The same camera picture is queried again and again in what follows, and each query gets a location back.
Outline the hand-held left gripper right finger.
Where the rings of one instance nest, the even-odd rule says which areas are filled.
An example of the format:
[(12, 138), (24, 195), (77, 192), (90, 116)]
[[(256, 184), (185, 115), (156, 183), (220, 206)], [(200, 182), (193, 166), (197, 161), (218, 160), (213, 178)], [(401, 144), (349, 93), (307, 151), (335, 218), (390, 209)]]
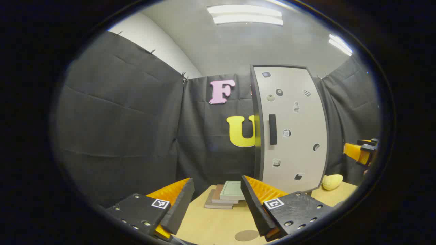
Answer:
[(286, 193), (246, 175), (241, 191), (259, 235), (268, 242), (294, 238), (335, 210), (302, 191)]

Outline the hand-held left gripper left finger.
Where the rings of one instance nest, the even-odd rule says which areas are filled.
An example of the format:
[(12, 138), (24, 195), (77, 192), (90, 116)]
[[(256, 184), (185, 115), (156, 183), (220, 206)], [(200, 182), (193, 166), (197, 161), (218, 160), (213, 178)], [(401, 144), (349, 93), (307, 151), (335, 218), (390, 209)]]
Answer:
[(169, 241), (177, 234), (194, 191), (189, 177), (146, 195), (131, 194), (106, 211), (124, 227)]

